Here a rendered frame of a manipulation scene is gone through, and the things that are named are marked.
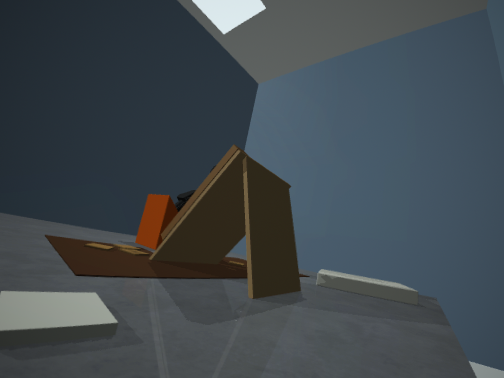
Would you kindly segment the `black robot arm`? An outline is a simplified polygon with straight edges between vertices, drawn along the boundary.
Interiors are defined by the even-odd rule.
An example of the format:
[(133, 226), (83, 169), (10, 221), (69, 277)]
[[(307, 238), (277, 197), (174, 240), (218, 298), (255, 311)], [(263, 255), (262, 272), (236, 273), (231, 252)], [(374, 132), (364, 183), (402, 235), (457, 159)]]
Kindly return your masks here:
[[(179, 211), (184, 207), (184, 205), (188, 202), (188, 200), (191, 198), (192, 194), (195, 192), (196, 190), (191, 190), (189, 192), (186, 192), (186, 193), (183, 193), (183, 194), (179, 194), (177, 196), (178, 198), (178, 202), (175, 205), (178, 213)], [(187, 201), (186, 201), (187, 200)]]

